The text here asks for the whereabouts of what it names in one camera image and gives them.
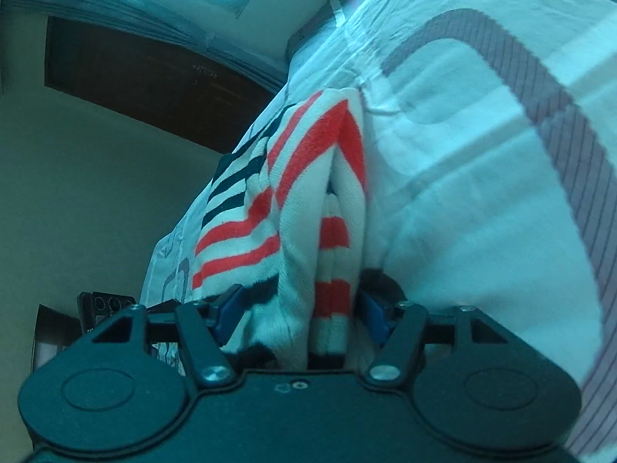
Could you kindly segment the white red black striped sweater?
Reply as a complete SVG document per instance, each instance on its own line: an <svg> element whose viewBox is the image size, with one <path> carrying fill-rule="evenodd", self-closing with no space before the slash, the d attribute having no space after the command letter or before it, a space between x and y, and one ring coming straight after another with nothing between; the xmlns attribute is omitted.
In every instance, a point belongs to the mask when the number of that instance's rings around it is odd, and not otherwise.
<svg viewBox="0 0 617 463"><path fill-rule="evenodd" d="M263 351L285 369L345 365L366 227L364 121L357 89L321 90L220 162L191 293L239 287L226 353Z"/></svg>

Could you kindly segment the black television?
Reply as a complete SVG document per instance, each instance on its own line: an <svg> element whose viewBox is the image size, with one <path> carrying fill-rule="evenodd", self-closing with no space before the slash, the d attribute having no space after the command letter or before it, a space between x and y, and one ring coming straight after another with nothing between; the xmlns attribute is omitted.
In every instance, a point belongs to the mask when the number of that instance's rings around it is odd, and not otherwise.
<svg viewBox="0 0 617 463"><path fill-rule="evenodd" d="M82 332L87 333L107 318L136 303L131 296L82 292L78 295L78 315Z"/></svg>

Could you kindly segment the dark wooden door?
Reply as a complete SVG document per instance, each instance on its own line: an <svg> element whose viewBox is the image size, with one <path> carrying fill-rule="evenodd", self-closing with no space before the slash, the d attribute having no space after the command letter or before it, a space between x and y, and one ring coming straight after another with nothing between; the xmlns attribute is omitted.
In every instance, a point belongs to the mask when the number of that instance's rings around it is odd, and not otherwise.
<svg viewBox="0 0 617 463"><path fill-rule="evenodd" d="M183 47L79 21L47 21L45 84L231 152L273 92Z"/></svg>

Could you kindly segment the white patterned bed sheet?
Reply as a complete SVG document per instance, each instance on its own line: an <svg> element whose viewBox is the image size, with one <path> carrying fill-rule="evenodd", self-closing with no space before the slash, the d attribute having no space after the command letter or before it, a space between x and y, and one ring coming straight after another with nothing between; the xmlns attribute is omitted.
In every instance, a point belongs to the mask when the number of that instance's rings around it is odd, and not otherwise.
<svg viewBox="0 0 617 463"><path fill-rule="evenodd" d="M616 458L616 0L366 0L249 128L360 87L366 259L478 306L583 383L573 450Z"/></svg>

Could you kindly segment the grey blue curtain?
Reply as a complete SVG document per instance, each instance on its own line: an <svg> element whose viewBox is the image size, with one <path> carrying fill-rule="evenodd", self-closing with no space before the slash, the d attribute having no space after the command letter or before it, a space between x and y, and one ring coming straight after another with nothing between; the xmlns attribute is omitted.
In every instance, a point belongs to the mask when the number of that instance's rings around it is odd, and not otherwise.
<svg viewBox="0 0 617 463"><path fill-rule="evenodd" d="M271 92L287 80L284 64L238 46L155 0L1 0L1 8L35 10L181 46L244 74Z"/></svg>

